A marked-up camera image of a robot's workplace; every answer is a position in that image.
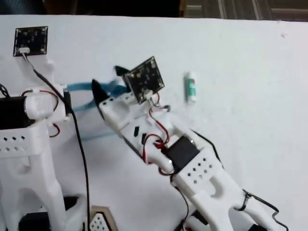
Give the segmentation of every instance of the glue stick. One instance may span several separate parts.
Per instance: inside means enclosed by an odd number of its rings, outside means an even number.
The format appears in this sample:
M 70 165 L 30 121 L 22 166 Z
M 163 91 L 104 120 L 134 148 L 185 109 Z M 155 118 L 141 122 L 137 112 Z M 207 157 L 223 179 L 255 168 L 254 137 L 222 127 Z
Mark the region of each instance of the glue stick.
M 186 85 L 186 101 L 187 103 L 195 103 L 196 98 L 196 73 L 188 72 L 185 75 L 185 85 Z

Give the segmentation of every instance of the circuit board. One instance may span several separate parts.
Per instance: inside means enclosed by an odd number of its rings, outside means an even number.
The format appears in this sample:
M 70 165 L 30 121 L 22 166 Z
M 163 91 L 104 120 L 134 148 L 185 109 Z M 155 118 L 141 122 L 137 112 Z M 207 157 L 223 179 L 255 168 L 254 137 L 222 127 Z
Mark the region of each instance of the circuit board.
M 27 55 L 47 54 L 47 26 L 17 28 L 13 56 L 21 56 L 19 48 L 30 48 Z
M 139 104 L 148 100 L 165 85 L 154 56 L 124 75 Z

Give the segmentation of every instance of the white connector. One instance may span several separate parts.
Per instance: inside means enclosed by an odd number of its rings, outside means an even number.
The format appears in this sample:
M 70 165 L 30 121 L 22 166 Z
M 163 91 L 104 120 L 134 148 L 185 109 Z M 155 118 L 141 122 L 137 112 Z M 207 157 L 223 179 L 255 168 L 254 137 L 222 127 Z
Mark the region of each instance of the white connector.
M 21 54 L 28 54 L 28 53 L 30 53 L 30 48 L 29 47 L 21 47 L 21 48 L 19 48 L 19 53 L 21 53 Z

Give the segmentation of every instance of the black wire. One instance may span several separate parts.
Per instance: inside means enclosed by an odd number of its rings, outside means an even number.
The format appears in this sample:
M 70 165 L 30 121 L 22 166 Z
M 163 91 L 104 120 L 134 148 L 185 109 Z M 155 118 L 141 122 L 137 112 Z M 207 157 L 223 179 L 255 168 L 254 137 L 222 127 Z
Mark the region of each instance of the black wire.
M 204 137 L 203 135 L 201 135 L 200 133 L 198 133 L 198 132 L 196 132 L 196 131 L 194 131 L 194 130 L 192 130 L 192 131 L 193 131 L 197 136 L 199 136 L 199 137 L 202 138 L 203 140 L 207 141 L 207 142 L 213 147 L 213 150 L 214 150 L 214 153 L 215 153 L 216 158 L 219 160 L 219 162 L 221 162 L 220 157 L 219 157 L 219 155 L 218 155 L 218 152 L 217 152 L 217 150 L 216 150 L 216 147 L 215 147 L 214 143 L 213 143 L 212 141 L 210 141 L 208 138 L 206 138 L 206 137 Z
M 184 196 L 184 194 L 177 188 L 175 187 L 176 190 L 179 191 L 179 193 L 181 194 L 181 196 L 183 197 L 184 201 L 185 201 L 185 204 L 186 204 L 186 207 L 187 207 L 187 212 L 186 212 L 186 216 L 184 219 L 181 220 L 181 222 L 179 223 L 179 225 L 175 228 L 174 231 L 181 231 L 183 230 L 183 227 L 185 225 L 185 222 L 186 222 L 186 219 L 188 218 L 188 215 L 189 215 L 189 205 L 188 205 L 188 202 Z
M 76 115 L 72 109 L 72 107 L 69 105 L 68 102 L 66 102 L 66 100 L 64 99 L 64 97 L 61 95 L 61 93 L 41 74 L 39 73 L 34 66 L 30 63 L 30 61 L 28 60 L 27 56 L 24 55 L 23 56 L 26 60 L 27 63 L 29 63 L 29 65 L 31 65 L 34 73 L 37 75 L 37 77 L 39 77 L 44 83 L 46 83 L 56 94 L 57 96 L 60 98 L 60 100 L 65 104 L 65 106 L 68 108 L 69 112 L 72 114 L 73 120 L 74 120 L 74 124 L 75 124 L 75 129 L 76 129 L 76 134 L 77 134 L 77 139 L 78 139 L 78 144 L 80 147 L 80 151 L 81 151 L 81 155 L 82 155 L 82 160 L 83 160 L 83 166 L 85 169 L 85 176 L 86 176 L 86 187 L 87 187 L 87 227 L 88 230 L 90 230 L 90 193 L 89 193 L 89 176 L 88 176 L 88 168 L 87 168 L 87 161 L 86 161 L 86 156 L 85 156 L 85 152 L 83 150 L 83 146 L 82 146 L 82 142 L 81 142 L 81 137 L 80 137 L 80 133 L 79 133 L 79 128 L 78 128 L 78 123 L 77 123 L 77 118 Z
M 273 209 L 275 212 L 272 214 L 271 217 L 274 219 L 274 221 L 275 221 L 277 224 L 279 224 L 279 225 L 285 227 L 285 230 L 286 230 L 286 231 L 289 231 L 289 228 L 288 228 L 285 224 L 281 223 L 280 221 L 278 221 L 278 220 L 276 219 L 276 216 L 277 216 L 277 214 L 279 213 L 279 209 L 278 209 L 277 207 L 273 206 L 271 203 L 269 203 L 269 202 L 263 200 L 262 198 L 260 198 L 260 197 L 258 197 L 258 196 L 256 196 L 256 195 L 253 195 L 252 193 L 250 193 L 250 195 L 253 196 L 257 201 L 260 201 L 261 203 L 263 203 L 263 204 L 265 204 L 266 206 L 268 206 L 268 207 L 270 207 L 271 209 Z
M 0 91 L 1 91 L 2 95 L 4 95 L 5 98 L 10 98 L 10 94 L 9 94 L 8 90 L 2 84 L 0 84 Z

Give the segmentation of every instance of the blue ribbon cable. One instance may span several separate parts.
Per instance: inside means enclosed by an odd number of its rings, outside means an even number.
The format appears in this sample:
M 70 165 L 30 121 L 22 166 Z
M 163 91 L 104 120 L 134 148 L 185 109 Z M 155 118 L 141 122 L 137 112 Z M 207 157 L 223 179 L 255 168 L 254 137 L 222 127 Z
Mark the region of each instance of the blue ribbon cable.
M 72 91 L 78 91 L 78 90 L 92 90 L 91 85 L 92 83 L 90 82 L 69 84 L 67 85 L 67 91 L 72 92 Z M 111 97 L 115 97 L 115 98 L 127 92 L 127 88 L 124 86 L 118 85 L 115 80 L 111 81 L 110 83 L 101 83 L 101 88 L 105 92 L 107 92 L 107 94 L 109 94 Z M 92 99 L 88 103 L 85 103 L 84 105 L 74 107 L 73 110 L 75 112 L 85 111 L 93 107 L 96 107 L 94 99 Z M 83 141 L 91 141 L 97 138 L 102 138 L 102 137 L 106 137 L 106 136 L 110 136 L 114 134 L 115 134 L 114 132 L 105 132 L 105 133 L 101 133 L 101 134 L 94 135 L 94 136 L 81 137 L 81 139 Z

